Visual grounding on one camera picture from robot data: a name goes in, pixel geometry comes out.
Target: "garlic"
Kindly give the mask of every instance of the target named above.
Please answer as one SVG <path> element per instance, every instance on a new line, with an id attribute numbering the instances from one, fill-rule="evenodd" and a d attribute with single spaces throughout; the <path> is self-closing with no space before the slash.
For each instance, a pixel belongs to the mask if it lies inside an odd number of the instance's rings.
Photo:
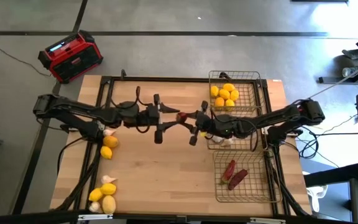
<path id="1" fill-rule="evenodd" d="M 103 130 L 103 136 L 111 136 L 115 132 L 116 132 L 116 130 L 105 129 L 105 130 Z"/>
<path id="2" fill-rule="evenodd" d="M 108 183 L 114 182 L 115 180 L 117 180 L 117 179 L 112 178 L 108 175 L 104 175 L 104 176 L 102 176 L 101 182 L 102 182 L 102 184 L 108 184 Z"/>
<path id="3" fill-rule="evenodd" d="M 233 142 L 233 139 L 225 139 L 225 140 L 223 140 L 223 142 L 222 142 L 222 144 L 221 144 L 221 146 L 223 146 L 223 147 L 225 147 L 225 146 L 230 146 L 231 144 L 233 144 L 234 142 Z"/>
<path id="4" fill-rule="evenodd" d="M 89 206 L 89 210 L 94 213 L 101 213 L 100 210 L 100 203 L 99 202 L 92 202 L 92 204 Z"/>
<path id="5" fill-rule="evenodd" d="M 208 139 L 211 139 L 212 141 L 214 141 L 215 143 L 219 143 L 223 140 L 223 138 L 218 137 L 218 136 L 213 136 L 212 134 L 207 134 L 206 137 Z"/>

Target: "concrete floor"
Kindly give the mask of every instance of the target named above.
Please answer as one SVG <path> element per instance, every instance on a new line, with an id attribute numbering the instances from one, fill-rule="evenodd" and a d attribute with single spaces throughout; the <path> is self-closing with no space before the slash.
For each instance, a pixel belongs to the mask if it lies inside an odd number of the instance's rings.
<path id="1" fill-rule="evenodd" d="M 0 0 L 0 13 L 8 18 L 0 18 L 0 30 L 71 30 L 80 4 L 80 0 Z M 326 88 L 317 84 L 318 77 L 340 76 L 343 67 L 352 65 L 340 55 L 342 49 L 356 48 L 357 39 L 349 37 L 358 37 L 358 0 L 348 5 L 289 0 L 89 1 L 81 29 L 329 32 L 345 37 L 95 37 L 104 62 L 89 74 L 118 75 L 124 68 L 131 76 L 207 77 L 210 70 L 255 70 L 262 78 L 283 80 L 290 103 Z M 46 73 L 37 52 L 61 38 L 0 36 L 0 48 Z M 62 86 L 60 94 L 76 99 L 81 82 L 79 78 Z M 50 93 L 54 83 L 53 78 L 42 77 L 0 53 L 0 138 L 4 140 L 0 215 L 11 211 L 39 129 L 32 114 L 36 97 Z M 337 86 L 317 96 L 326 121 L 313 130 L 323 132 L 356 114 L 356 94 L 356 86 Z M 357 130 L 357 125 L 350 121 L 336 131 L 352 129 Z M 66 138 L 60 131 L 48 131 L 23 212 L 48 209 L 57 155 Z M 327 136 L 319 142 L 320 153 L 337 165 L 358 162 L 358 136 Z M 319 156 L 314 160 L 331 165 Z"/>

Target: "wire basket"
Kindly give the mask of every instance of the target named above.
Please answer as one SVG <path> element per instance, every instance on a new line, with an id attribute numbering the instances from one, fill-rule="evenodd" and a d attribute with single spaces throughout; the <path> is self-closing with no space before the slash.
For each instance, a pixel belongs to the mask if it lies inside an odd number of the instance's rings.
<path id="1" fill-rule="evenodd" d="M 215 106 L 215 97 L 210 96 L 210 108 L 216 115 L 229 114 L 236 117 L 253 118 L 262 114 L 262 107 L 265 106 L 264 97 L 260 96 L 259 88 L 262 86 L 258 72 L 240 72 L 240 71 L 210 71 L 209 72 L 209 90 L 212 86 L 223 88 L 226 83 L 232 83 L 239 91 L 239 97 L 235 101 L 235 106 Z M 267 148 L 266 139 L 259 129 L 245 139 L 232 138 L 232 144 L 223 146 L 222 142 L 215 142 L 212 139 L 207 140 L 208 149 L 219 150 L 251 150 L 257 144 L 256 150 L 265 150 Z"/>
<path id="2" fill-rule="evenodd" d="M 272 168 L 277 170 L 273 152 L 215 151 L 213 160 L 215 195 L 218 202 L 274 203 L 281 201 L 280 186 L 270 175 L 273 174 Z M 233 190 L 228 190 L 226 184 L 220 183 L 226 167 L 232 160 L 236 162 L 233 176 L 242 169 L 247 170 L 248 175 Z"/>

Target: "wooden table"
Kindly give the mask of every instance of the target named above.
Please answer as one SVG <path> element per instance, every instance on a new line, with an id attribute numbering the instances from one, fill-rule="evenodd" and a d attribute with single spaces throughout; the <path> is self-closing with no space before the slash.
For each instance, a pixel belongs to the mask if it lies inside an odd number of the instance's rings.
<path id="1" fill-rule="evenodd" d="M 85 76 L 78 101 L 95 105 L 101 76 Z M 167 106 L 181 111 L 200 109 L 202 100 L 208 100 L 208 83 L 115 82 L 115 102 L 134 100 L 135 88 L 141 87 L 140 99 L 151 102 L 159 93 Z M 281 80 L 268 80 L 268 92 L 273 110 L 287 105 Z M 175 114 L 164 114 L 163 121 L 175 119 Z M 162 144 L 154 144 L 154 129 L 140 134 L 135 129 L 121 127 L 115 133 L 120 145 L 114 149 L 111 160 L 101 159 L 100 177 L 118 178 L 117 213 L 209 215 L 209 216 L 260 216 L 269 217 L 269 203 L 219 203 L 214 194 L 213 151 L 208 150 L 205 139 L 199 138 L 196 146 L 188 144 L 190 134 L 181 126 L 164 133 Z M 67 142 L 79 137 L 71 133 Z M 51 208 L 59 206 L 73 190 L 80 176 L 85 153 L 85 142 L 66 149 Z M 280 148 L 285 182 L 294 198 L 311 213 L 305 181 L 298 153 L 288 146 Z M 81 208 L 85 206 L 88 186 L 84 188 Z"/>

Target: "red radio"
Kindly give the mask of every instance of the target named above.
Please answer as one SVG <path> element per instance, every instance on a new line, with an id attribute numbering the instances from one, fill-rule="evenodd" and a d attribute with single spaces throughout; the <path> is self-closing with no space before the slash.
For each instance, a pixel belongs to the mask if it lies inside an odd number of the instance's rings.
<path id="1" fill-rule="evenodd" d="M 69 83 L 99 65 L 103 57 L 93 37 L 80 30 L 40 51 L 38 59 L 60 83 Z"/>

